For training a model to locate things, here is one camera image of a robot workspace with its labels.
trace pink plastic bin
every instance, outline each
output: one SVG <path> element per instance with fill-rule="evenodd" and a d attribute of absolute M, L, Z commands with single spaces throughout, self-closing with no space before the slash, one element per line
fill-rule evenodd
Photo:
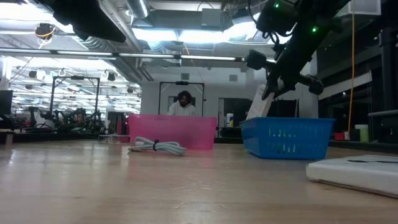
<path fill-rule="evenodd" d="M 130 140 L 137 136 L 151 141 L 175 141 L 187 149 L 213 149 L 216 118 L 199 116 L 169 116 L 131 114 Z"/>

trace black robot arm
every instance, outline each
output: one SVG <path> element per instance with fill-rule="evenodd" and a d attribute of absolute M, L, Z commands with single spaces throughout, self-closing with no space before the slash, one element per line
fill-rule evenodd
<path fill-rule="evenodd" d="M 275 43 L 276 63 L 268 62 L 264 54 L 250 51 L 246 57 L 248 67 L 269 71 L 267 88 L 262 99 L 272 92 L 274 97 L 295 90 L 301 83 L 309 86 L 310 92 L 321 94 L 322 83 L 311 75 L 303 76 L 300 71 L 312 59 L 312 55 L 328 33 L 340 31 L 336 13 L 350 0 L 268 0 L 259 16 L 256 27 L 263 37 L 270 37 Z M 280 44 L 278 35 L 289 36 L 286 44 Z"/>

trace person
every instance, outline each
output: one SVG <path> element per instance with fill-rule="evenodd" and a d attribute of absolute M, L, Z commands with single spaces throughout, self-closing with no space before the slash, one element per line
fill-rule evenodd
<path fill-rule="evenodd" d="M 178 100 L 174 102 L 170 108 L 168 115 L 185 115 L 196 116 L 197 112 L 195 107 L 191 104 L 192 96 L 188 91 L 182 91 L 178 94 Z"/>

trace coiled cable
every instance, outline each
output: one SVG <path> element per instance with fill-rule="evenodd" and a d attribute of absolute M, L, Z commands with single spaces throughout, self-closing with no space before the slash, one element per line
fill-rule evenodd
<path fill-rule="evenodd" d="M 136 137 L 136 146 L 129 147 L 130 151 L 164 151 L 182 156 L 185 154 L 184 147 L 181 147 L 178 142 L 159 142 L 158 140 L 151 141 L 143 137 Z"/>

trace white device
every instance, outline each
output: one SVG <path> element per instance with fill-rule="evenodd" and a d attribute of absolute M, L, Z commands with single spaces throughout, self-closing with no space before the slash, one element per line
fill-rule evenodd
<path fill-rule="evenodd" d="M 265 89 L 265 85 L 259 85 L 257 87 L 256 95 L 254 96 L 253 103 L 250 106 L 246 119 L 267 116 L 271 103 L 274 100 L 275 93 L 270 93 L 265 100 L 262 100 L 261 97 Z"/>
<path fill-rule="evenodd" d="M 398 197 L 398 157 L 354 156 L 307 165 L 310 180 Z"/>

